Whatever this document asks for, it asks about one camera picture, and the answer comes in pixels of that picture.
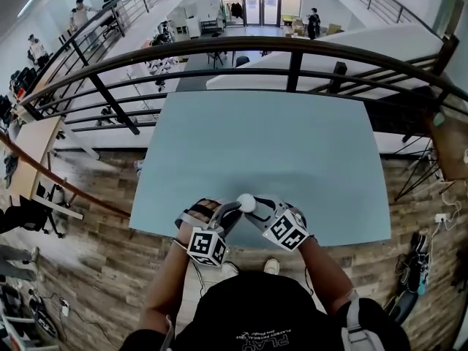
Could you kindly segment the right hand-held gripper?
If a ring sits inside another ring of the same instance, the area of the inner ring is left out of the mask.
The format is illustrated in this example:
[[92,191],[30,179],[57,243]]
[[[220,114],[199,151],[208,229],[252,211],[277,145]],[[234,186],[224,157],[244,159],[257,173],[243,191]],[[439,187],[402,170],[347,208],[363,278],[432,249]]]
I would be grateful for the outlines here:
[[[255,201],[273,209],[273,199],[267,195],[255,195]],[[276,209],[264,218],[255,213],[244,213],[252,224],[267,224],[263,237],[273,244],[292,252],[309,237],[303,213],[281,198],[274,198]]]

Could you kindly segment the person's left hand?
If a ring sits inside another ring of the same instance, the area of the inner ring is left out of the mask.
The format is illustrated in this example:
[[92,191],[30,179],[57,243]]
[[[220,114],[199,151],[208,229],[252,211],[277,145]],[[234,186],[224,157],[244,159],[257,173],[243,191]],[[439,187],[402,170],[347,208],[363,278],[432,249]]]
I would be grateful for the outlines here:
[[215,200],[201,199],[190,208],[190,211],[195,212],[200,219],[211,219],[220,206],[221,204]]

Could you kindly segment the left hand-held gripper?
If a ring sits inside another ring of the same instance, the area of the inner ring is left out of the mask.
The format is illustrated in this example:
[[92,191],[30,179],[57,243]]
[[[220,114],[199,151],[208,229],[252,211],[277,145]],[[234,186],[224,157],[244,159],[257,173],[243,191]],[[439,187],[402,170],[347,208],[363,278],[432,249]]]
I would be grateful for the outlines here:
[[190,208],[185,209],[175,220],[179,230],[183,225],[189,226],[189,240],[182,241],[177,236],[174,238],[175,243],[195,263],[220,267],[227,251],[225,239],[242,217],[242,212],[238,211],[241,203],[233,201],[221,204],[211,219],[198,218]]

